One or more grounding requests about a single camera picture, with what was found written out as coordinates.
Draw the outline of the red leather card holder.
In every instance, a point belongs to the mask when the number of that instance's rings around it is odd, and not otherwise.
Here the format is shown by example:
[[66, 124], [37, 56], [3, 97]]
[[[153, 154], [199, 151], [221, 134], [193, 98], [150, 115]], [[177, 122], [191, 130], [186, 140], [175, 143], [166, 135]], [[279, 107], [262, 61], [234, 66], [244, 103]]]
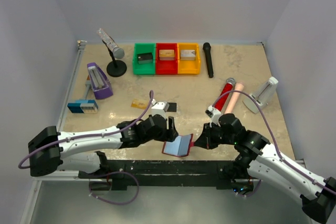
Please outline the red leather card holder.
[[190, 149], [194, 145], [192, 139], [193, 134], [188, 134], [188, 135], [179, 135], [172, 142], [164, 142], [162, 148], [162, 154], [174, 157], [186, 157], [189, 155]]

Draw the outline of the black card from holder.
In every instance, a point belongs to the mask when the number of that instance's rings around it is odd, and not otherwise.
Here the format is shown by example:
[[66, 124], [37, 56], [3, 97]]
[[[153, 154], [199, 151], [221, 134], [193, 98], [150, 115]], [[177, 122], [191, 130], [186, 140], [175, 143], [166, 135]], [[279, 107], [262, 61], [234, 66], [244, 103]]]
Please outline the black card from holder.
[[177, 103], [175, 103], [175, 102], [169, 102], [168, 103], [168, 109], [167, 109], [167, 111], [168, 112], [177, 112]]

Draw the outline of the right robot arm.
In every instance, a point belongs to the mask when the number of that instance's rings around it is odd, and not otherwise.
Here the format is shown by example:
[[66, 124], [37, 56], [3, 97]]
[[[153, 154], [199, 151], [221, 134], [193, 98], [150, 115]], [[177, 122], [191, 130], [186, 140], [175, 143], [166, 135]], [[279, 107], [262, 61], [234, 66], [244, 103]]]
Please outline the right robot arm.
[[194, 145], [207, 150], [233, 145], [239, 153], [229, 170], [231, 179], [248, 175], [274, 185], [302, 205], [318, 223], [327, 223], [335, 208], [335, 178], [323, 178], [283, 154], [261, 134], [247, 130], [233, 114], [204, 124]]

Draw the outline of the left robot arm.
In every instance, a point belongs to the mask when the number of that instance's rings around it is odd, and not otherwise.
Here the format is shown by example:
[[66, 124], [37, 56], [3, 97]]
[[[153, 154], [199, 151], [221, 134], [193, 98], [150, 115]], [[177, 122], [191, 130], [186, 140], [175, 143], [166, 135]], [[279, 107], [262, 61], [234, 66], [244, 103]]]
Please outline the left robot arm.
[[173, 142], [177, 136], [174, 118], [158, 114], [89, 132], [58, 132], [55, 126], [48, 126], [28, 143], [30, 175], [49, 175], [64, 165], [67, 158], [77, 154], [135, 148], [151, 140]]

